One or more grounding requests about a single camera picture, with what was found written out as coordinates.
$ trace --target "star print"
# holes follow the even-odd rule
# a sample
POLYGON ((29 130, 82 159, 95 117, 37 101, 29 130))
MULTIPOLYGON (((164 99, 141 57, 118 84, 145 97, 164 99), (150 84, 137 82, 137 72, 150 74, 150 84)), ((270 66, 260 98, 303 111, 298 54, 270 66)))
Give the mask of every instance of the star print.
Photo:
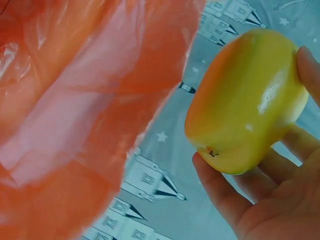
POLYGON ((161 133, 158 133, 158 142, 163 142, 165 143, 166 142, 166 139, 167 139, 167 135, 165 134, 165 132, 161 132, 161 133))
POLYGON ((196 67, 193 67, 192 70, 193 70, 195 73, 198 73, 198 72, 199 72, 199 69, 196 68, 196 67))
POLYGON ((287 26, 289 23, 288 19, 280 17, 280 24, 287 26))

